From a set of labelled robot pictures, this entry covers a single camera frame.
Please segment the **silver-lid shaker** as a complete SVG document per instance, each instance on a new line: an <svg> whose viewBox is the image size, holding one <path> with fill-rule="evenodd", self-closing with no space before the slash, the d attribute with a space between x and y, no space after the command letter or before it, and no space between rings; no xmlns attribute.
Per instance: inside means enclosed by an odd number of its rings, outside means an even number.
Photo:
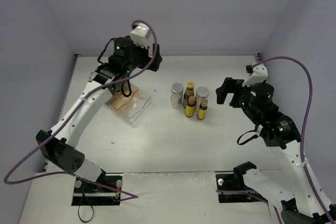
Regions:
<svg viewBox="0 0 336 224"><path fill-rule="evenodd" d="M196 111L199 109L200 104L204 99L207 99L209 96L209 90L206 87L199 87L196 90L196 95L195 95L195 108Z"/></svg>
<svg viewBox="0 0 336 224"><path fill-rule="evenodd" d="M171 107L178 109L182 106L184 87L181 83L175 82L171 86Z"/></svg>

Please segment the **small yellow bottle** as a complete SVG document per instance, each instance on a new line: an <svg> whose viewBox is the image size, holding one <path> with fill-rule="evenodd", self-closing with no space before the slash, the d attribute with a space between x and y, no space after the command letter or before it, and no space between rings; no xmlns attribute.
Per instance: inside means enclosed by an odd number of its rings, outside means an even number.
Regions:
<svg viewBox="0 0 336 224"><path fill-rule="evenodd" d="M185 115L190 118L193 116L195 110L195 97L193 95L189 96L186 103Z"/></svg>
<svg viewBox="0 0 336 224"><path fill-rule="evenodd" d="M198 120L203 120L205 119L206 116L206 111L207 111L207 107L208 107L208 100L207 99L203 99L200 102L199 108L197 110L197 115L196 118Z"/></svg>

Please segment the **red sauce bottle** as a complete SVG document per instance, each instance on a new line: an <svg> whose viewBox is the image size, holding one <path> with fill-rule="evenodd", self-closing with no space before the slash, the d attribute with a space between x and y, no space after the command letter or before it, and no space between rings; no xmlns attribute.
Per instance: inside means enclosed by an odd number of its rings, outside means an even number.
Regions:
<svg viewBox="0 0 336 224"><path fill-rule="evenodd" d="M190 81L187 83L187 87L183 96L183 108L186 108L189 97L194 95L194 82Z"/></svg>

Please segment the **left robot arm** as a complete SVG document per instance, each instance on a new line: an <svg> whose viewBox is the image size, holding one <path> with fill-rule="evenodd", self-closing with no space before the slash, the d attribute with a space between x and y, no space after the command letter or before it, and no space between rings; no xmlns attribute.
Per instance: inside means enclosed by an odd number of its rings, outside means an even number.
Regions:
<svg viewBox="0 0 336 224"><path fill-rule="evenodd" d="M141 42L125 36L110 41L114 43L113 54L107 62L97 60L99 64L77 101L50 130L40 130L36 135L45 159L63 172L85 179L86 186L95 193L103 190L106 172L76 149L80 137L100 108L135 77L133 70L157 71L162 61L160 46L156 42L150 56L147 40Z"/></svg>

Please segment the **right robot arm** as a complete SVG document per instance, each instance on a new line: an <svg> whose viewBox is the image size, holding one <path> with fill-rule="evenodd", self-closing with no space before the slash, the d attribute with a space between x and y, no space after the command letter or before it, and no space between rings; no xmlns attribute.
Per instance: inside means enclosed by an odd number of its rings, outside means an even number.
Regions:
<svg viewBox="0 0 336 224"><path fill-rule="evenodd" d="M335 204L325 195L316 178L306 172L311 167L300 152L301 135L294 121L281 113L272 101L274 88L266 82L243 86L243 80L226 78L216 89L217 104L233 94L230 106L241 108L255 125L251 141L261 137L280 163L290 189L265 176L255 164L245 162L224 179L231 190L256 191L279 208L284 223L335 223Z"/></svg>

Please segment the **amber plastic bin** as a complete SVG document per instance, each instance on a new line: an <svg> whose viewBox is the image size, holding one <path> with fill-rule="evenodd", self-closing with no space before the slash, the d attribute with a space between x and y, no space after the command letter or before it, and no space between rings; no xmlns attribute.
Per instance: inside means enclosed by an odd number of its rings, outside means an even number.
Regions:
<svg viewBox="0 0 336 224"><path fill-rule="evenodd" d="M114 95L110 100L106 102L106 105L114 111L116 114L121 115L126 112L138 99L139 88L131 84L132 94L129 97L125 97L121 92Z"/></svg>

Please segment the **clear plastic bin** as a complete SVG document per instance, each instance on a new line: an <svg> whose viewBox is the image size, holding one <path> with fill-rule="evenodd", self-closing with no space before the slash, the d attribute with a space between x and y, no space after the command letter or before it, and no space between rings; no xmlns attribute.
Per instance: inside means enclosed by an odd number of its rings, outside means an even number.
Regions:
<svg viewBox="0 0 336 224"><path fill-rule="evenodd" d="M125 110L121 114L122 119L128 124L133 124L147 110L151 102L151 96L139 89L125 105Z"/></svg>

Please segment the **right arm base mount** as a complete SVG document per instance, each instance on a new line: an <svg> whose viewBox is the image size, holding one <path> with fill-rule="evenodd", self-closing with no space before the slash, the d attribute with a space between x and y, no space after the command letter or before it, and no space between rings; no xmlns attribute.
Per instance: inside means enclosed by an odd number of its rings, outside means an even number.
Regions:
<svg viewBox="0 0 336 224"><path fill-rule="evenodd" d="M215 176L217 190L219 190L219 203L267 203L267 200L261 194L253 191L249 187L238 185L234 180L233 173L219 173Z"/></svg>

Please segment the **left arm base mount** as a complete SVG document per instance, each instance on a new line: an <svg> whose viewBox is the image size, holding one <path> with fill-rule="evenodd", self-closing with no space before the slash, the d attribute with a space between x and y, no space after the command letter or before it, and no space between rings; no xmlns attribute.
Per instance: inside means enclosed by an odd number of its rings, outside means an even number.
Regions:
<svg viewBox="0 0 336 224"><path fill-rule="evenodd" d="M120 193L76 178L72 206L119 206Z"/></svg>

